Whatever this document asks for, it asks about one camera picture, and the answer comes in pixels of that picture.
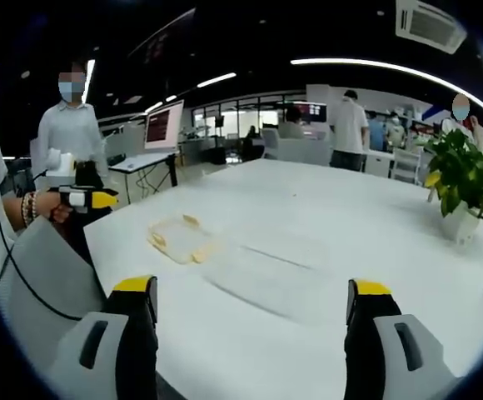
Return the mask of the person's left hand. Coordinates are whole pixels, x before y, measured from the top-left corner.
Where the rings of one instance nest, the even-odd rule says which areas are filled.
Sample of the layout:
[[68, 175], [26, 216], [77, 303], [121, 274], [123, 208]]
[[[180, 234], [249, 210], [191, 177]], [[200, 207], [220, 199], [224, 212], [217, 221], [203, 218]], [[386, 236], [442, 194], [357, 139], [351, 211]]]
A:
[[59, 192], [37, 192], [34, 208], [39, 216], [59, 224], [66, 222], [72, 212], [72, 208], [62, 202]]

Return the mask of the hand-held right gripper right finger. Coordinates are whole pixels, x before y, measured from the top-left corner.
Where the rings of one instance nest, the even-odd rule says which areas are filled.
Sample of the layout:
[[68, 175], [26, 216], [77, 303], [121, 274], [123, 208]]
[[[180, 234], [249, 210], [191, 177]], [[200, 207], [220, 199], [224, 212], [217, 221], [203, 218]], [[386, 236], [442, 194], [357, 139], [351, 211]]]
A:
[[348, 281], [344, 350], [345, 399], [445, 399], [461, 380], [438, 339], [378, 282]]

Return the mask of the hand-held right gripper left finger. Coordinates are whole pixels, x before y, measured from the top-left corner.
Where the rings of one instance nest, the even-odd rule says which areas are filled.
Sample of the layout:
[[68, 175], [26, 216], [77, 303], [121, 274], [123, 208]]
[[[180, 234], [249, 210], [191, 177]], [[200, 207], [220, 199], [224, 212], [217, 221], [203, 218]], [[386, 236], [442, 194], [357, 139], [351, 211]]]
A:
[[61, 339], [49, 382], [61, 399], [156, 399], [157, 278], [117, 284]]

